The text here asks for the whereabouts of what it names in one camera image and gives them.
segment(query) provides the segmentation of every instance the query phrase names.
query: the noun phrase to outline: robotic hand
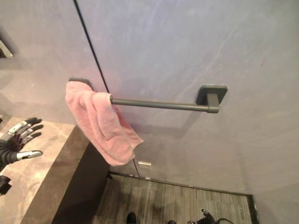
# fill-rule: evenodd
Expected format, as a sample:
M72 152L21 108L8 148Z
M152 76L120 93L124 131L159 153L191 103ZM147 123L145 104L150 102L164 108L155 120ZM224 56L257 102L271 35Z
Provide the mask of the robotic hand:
M24 145L32 139L40 136L42 133L33 133L43 128L43 125L37 125L42 119L30 118L13 126L0 138L0 171L8 164L41 156L43 153L39 150L19 152Z

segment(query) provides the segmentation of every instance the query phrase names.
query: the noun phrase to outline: metal rod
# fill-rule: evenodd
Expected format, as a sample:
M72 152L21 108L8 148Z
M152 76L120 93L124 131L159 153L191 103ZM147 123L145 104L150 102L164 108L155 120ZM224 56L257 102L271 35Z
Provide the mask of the metal rod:
M209 106L196 105L196 104L175 104L168 102L152 102L152 101L141 101L141 100L130 100L130 99L110 99L112 104L117 105L128 105L128 106L142 106L142 107L154 107L174 110L186 110L186 111L209 111Z

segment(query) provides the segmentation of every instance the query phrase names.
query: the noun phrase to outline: shoe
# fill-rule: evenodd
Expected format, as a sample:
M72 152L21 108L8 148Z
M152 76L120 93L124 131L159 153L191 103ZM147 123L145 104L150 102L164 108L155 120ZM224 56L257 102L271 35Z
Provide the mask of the shoe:
M133 212L130 212L127 217L127 223L136 223L136 215Z

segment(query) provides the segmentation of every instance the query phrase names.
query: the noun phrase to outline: robot finger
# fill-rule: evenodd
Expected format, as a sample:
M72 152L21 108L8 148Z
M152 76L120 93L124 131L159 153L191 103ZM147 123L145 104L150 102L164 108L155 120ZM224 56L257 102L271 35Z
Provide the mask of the robot finger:
M34 138L38 137L38 136L41 136L42 133L41 132L38 132L38 133L34 133L32 135L28 135L26 138L24 138L22 140L22 146L26 145L28 142L30 142L31 140L33 140Z
M27 120L24 120L20 123L18 123L17 125L13 126L12 128L10 128L8 130L8 132L6 132L1 139L4 141L9 141L11 140L16 133L18 134L22 134L25 130L27 130L28 128L30 128L31 126L38 124L42 121L42 119L40 118L30 118Z
M40 123L41 121L42 121L42 119L40 119L40 118L29 118L29 119L25 120L26 125L24 127L22 127L21 129L19 129L16 134L19 134L19 135L23 134L27 129L29 129L33 125Z
M24 139L26 138L29 134L35 132L36 130L39 130L43 128L43 125L38 125L38 126L34 126L34 127L30 127L27 130L25 130L21 135L20 135L20 139Z

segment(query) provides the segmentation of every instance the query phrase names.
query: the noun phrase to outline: towel bar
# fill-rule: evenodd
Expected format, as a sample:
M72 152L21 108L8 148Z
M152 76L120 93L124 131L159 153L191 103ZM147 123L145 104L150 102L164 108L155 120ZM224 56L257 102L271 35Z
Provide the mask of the towel bar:
M70 78L69 81L77 81L88 84L90 82L83 78ZM199 89L196 104L178 104L169 102L154 102L143 100L131 99L116 99L111 97L110 101L115 105L128 105L128 106L142 106L153 108L164 108L174 110L187 110L187 111L203 111L207 113L218 113L219 104L222 102L228 88L226 86L218 85L204 85Z

